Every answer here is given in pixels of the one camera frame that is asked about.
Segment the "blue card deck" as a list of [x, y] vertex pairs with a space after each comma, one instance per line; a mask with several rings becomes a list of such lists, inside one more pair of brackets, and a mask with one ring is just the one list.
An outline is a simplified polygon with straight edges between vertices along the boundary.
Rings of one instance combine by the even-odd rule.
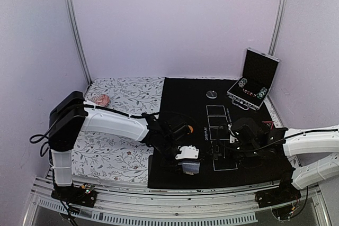
[[195, 175], [200, 172], [200, 162], [186, 161], [182, 163], [182, 171], [188, 175]]

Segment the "black dealer button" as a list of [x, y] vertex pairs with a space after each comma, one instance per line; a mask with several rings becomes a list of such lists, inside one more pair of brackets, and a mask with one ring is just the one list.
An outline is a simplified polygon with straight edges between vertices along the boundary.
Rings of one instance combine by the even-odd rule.
[[216, 91], [210, 90], [206, 92], [206, 97], [209, 99], [216, 99], [218, 97], [218, 93]]

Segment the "triangular all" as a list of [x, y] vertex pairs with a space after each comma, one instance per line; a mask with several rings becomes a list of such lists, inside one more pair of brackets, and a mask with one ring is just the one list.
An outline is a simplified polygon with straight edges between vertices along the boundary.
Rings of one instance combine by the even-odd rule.
[[262, 123], [269, 129], [272, 130], [275, 128], [275, 124], [273, 121], [262, 121]]

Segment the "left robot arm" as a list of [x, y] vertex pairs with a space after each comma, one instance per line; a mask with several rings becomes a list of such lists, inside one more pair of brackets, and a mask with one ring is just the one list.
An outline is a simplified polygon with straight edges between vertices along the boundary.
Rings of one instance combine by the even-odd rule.
[[73, 176], [102, 180], [146, 182], [149, 156], [160, 154], [167, 170], [187, 173], [199, 150], [183, 139], [193, 129], [177, 114], [170, 121], [157, 112], [132, 115], [86, 100], [74, 91], [50, 113], [48, 129], [29, 138], [49, 154], [58, 193], [68, 202], [79, 196]]

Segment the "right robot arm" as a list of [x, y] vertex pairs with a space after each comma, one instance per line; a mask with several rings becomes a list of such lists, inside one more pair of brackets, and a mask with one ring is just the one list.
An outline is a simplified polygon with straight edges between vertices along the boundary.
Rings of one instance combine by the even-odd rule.
[[232, 124], [213, 127], [214, 144], [223, 147], [233, 160], [259, 157], [273, 159], [278, 153], [285, 157], [310, 153], [329, 155], [309, 165], [293, 168], [288, 182], [274, 191], [279, 203], [286, 202], [309, 185], [338, 175], [338, 125], [313, 129], [273, 128], [263, 131], [251, 118], [240, 118]]

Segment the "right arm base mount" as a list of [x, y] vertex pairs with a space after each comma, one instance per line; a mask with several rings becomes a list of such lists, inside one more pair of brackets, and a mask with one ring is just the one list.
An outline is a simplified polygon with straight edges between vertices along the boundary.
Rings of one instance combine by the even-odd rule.
[[290, 183], [280, 183], [276, 188], [255, 193], [259, 208], [271, 207], [273, 216], [279, 221], [290, 220], [299, 208], [301, 193]]

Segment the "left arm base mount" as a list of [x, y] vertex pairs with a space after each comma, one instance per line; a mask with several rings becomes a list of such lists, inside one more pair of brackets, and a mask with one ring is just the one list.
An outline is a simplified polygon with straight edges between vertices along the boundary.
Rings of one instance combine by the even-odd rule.
[[97, 198], [97, 191], [94, 190], [93, 184], [84, 183], [76, 187], [74, 184], [70, 186], [58, 186], [53, 180], [53, 191], [51, 197], [67, 204], [76, 204], [80, 206], [93, 208]]

